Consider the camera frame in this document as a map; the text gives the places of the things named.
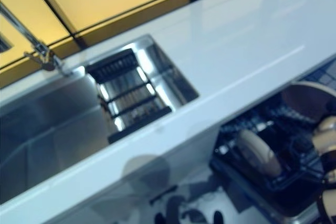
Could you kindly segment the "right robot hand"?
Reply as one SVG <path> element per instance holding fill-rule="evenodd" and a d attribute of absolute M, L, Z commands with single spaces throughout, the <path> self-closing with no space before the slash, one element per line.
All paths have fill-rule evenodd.
<path fill-rule="evenodd" d="M 314 131 L 312 143 L 319 155 L 335 150 L 335 116 L 320 122 Z"/>

